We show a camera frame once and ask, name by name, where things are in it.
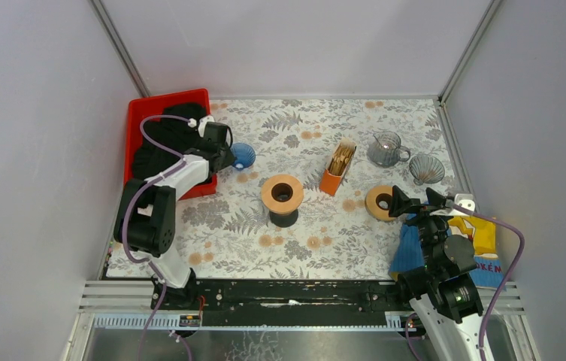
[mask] blue glass bowl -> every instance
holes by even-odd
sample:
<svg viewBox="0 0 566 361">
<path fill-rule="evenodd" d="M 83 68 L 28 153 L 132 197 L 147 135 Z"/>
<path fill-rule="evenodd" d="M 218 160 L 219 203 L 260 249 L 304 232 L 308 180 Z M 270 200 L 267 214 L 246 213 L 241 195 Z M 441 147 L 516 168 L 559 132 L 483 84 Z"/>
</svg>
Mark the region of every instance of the blue glass bowl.
<svg viewBox="0 0 566 361">
<path fill-rule="evenodd" d="M 245 143 L 234 143 L 230 148 L 236 160 L 232 166 L 239 171 L 242 171 L 245 168 L 249 168 L 254 161 L 256 160 L 256 152 L 254 152 L 254 148 L 250 145 Z"/>
</svg>

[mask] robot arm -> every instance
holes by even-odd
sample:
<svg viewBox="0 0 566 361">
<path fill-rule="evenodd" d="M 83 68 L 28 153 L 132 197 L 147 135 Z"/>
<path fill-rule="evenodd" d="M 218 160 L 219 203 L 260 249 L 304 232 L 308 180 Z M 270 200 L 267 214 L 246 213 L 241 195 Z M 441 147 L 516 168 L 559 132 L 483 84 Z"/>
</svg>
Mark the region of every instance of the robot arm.
<svg viewBox="0 0 566 361">
<path fill-rule="evenodd" d="M 209 178 L 210 163 L 206 159 L 203 159 L 201 156 L 187 154 L 183 156 L 183 161 L 186 163 L 185 167 L 156 184 L 157 187 L 172 188 L 174 190 L 175 202 L 195 185 L 204 182 Z M 175 218 L 171 217 L 170 220 L 172 229 L 174 229 L 176 227 Z M 174 232 L 171 234 L 171 239 L 174 239 Z M 185 260 L 181 258 L 177 250 L 176 243 L 171 241 L 170 247 L 160 256 L 155 256 L 150 253 L 146 253 L 144 256 L 148 256 L 154 265 L 160 270 L 163 277 L 165 277 L 164 282 L 168 285 L 168 287 L 184 288 L 186 286 L 191 270 L 187 266 Z"/>
<path fill-rule="evenodd" d="M 424 266 L 398 276 L 400 298 L 417 313 L 431 337 L 437 355 L 448 361 L 481 360 L 478 344 L 483 306 L 468 272 L 477 267 L 472 243 L 460 235 L 448 235 L 448 219 L 467 216 L 454 204 L 472 211 L 473 196 L 458 194 L 447 198 L 431 188 L 428 204 L 409 199 L 393 187 L 391 217 L 415 214 L 407 225 L 418 228 Z M 484 338 L 486 360 L 493 360 L 489 340 Z"/>
<path fill-rule="evenodd" d="M 128 223 L 128 244 L 140 256 L 148 258 L 163 275 L 159 280 L 171 289 L 184 292 L 187 302 L 191 295 L 183 291 L 192 278 L 193 271 L 181 259 L 174 243 L 176 235 L 176 202 L 195 185 L 205 182 L 217 171 L 231 165 L 235 157 L 230 151 L 232 131 L 225 124 L 215 123 L 212 116 L 198 121 L 200 140 L 183 158 L 156 177 L 162 179 L 143 192 L 134 204 Z M 132 198 L 144 186 L 146 180 L 131 179 L 123 189 L 114 239 L 122 241 L 123 218 Z"/>
</svg>

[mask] glass mug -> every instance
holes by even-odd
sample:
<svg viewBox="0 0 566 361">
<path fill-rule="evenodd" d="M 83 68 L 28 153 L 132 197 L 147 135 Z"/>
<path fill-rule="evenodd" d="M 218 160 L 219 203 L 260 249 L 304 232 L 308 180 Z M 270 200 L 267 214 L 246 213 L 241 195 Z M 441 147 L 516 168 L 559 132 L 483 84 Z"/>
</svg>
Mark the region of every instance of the glass mug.
<svg viewBox="0 0 566 361">
<path fill-rule="evenodd" d="M 388 168 L 397 162 L 406 162 L 411 157 L 411 149 L 401 145 L 400 136 L 394 132 L 379 132 L 367 149 L 369 160 L 380 167 Z"/>
</svg>

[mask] mug handle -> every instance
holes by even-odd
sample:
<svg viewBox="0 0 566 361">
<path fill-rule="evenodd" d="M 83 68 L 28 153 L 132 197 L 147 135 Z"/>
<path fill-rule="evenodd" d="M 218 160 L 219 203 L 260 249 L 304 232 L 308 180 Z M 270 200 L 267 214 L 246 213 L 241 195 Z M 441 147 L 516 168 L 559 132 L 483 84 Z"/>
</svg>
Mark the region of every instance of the mug handle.
<svg viewBox="0 0 566 361">
<path fill-rule="evenodd" d="M 400 162 L 406 162 L 407 160 L 409 160 L 409 158 L 411 157 L 411 149 L 405 147 L 404 145 L 401 145 L 399 149 L 407 152 L 407 158 L 400 157 Z"/>
</svg>

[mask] red wire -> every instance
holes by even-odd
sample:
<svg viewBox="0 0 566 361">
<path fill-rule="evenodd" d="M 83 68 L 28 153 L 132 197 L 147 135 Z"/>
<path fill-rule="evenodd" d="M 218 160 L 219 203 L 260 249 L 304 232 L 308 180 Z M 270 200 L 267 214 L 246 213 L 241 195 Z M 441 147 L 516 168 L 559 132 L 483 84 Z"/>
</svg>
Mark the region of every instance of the red wire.
<svg viewBox="0 0 566 361">
<path fill-rule="evenodd" d="M 201 304 L 198 306 L 198 325 L 200 326 L 203 324 L 201 313 L 203 312 L 203 307 L 205 306 L 205 296 L 199 296 L 198 300 L 201 301 Z"/>
</svg>

